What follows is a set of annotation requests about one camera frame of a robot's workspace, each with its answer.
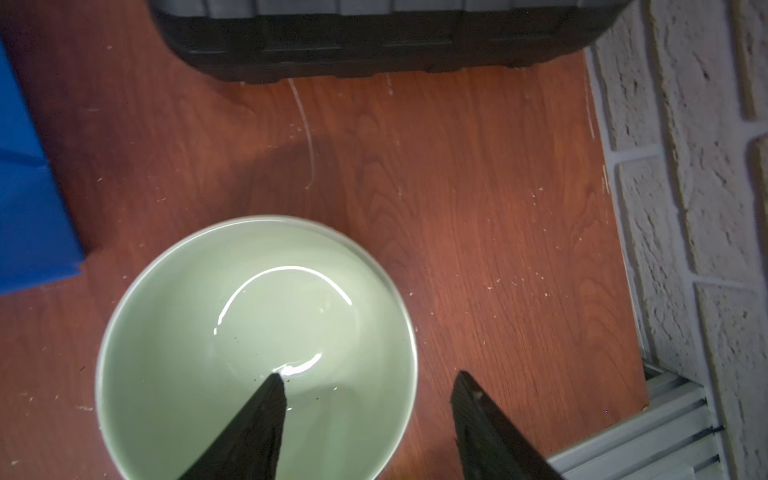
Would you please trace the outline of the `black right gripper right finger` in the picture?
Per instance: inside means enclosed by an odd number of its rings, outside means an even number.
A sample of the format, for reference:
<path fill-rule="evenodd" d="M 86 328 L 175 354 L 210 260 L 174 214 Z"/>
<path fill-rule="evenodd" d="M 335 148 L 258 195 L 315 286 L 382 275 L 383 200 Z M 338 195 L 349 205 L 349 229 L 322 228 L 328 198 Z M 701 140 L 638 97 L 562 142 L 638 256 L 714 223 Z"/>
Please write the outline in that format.
<path fill-rule="evenodd" d="M 450 402 L 465 479 L 561 478 L 470 373 L 457 374 Z"/>

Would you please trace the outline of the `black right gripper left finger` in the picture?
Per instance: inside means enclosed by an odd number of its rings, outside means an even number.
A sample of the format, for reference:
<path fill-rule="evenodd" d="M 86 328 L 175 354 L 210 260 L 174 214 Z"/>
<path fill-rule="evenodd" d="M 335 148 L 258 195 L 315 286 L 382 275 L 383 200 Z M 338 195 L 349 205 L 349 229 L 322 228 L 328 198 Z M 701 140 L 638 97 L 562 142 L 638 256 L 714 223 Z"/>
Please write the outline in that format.
<path fill-rule="evenodd" d="M 284 382 L 273 373 L 182 477 L 274 479 L 286 412 Z"/>

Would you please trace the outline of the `light green ceramic bowl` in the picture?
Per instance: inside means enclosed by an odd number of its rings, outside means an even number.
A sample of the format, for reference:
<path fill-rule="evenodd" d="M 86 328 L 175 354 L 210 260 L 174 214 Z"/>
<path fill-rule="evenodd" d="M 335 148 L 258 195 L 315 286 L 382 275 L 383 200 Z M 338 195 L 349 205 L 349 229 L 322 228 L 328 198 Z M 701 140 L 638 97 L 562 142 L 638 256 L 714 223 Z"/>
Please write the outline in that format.
<path fill-rule="evenodd" d="M 280 479 L 374 479 L 414 408 L 406 305 L 357 243 L 252 216 L 170 247 L 132 283 L 96 368 L 102 438 L 126 479 L 177 479 L 271 375 L 287 404 Z"/>

